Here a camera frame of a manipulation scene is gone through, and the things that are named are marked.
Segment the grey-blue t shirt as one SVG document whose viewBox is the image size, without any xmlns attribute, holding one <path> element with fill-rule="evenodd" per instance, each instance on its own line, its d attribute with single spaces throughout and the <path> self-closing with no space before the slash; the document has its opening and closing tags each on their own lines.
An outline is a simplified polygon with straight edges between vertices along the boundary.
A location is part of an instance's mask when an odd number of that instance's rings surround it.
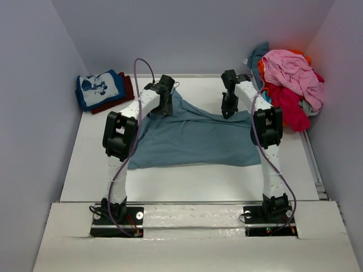
<svg viewBox="0 0 363 272">
<path fill-rule="evenodd" d="M 172 96 L 172 106 L 168 117 L 150 114 L 142 120 L 129 169 L 196 163 L 236 167 L 260 164 L 246 110 L 224 119 L 192 105 L 178 92 Z"/>
</svg>

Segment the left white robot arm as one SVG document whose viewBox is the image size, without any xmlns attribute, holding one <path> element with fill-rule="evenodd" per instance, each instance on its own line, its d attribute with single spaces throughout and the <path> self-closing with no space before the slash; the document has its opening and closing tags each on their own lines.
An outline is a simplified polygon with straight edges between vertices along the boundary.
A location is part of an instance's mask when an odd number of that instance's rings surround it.
<svg viewBox="0 0 363 272">
<path fill-rule="evenodd" d="M 108 163 L 108 188 L 101 200 L 101 216 L 119 224 L 126 215 L 126 176 L 129 161 L 137 148 L 141 122 L 148 115 L 172 115 L 172 91 L 175 80 L 162 75 L 156 83 L 147 84 L 125 109 L 108 113 L 102 145 Z"/>
</svg>

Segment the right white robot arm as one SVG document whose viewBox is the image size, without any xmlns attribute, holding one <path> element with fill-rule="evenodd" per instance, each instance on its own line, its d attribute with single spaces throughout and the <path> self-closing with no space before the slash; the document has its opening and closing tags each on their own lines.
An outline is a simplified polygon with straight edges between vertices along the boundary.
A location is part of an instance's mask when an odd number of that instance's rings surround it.
<svg viewBox="0 0 363 272">
<path fill-rule="evenodd" d="M 226 70 L 221 79 L 223 93 L 221 111 L 225 119 L 238 111 L 241 101 L 251 115 L 251 140 L 259 152 L 263 171 L 263 201 L 244 212 L 246 222 L 279 224 L 292 210 L 280 171 L 279 146 L 283 136 L 282 109 L 274 107 L 254 87 L 251 76 Z"/>
</svg>

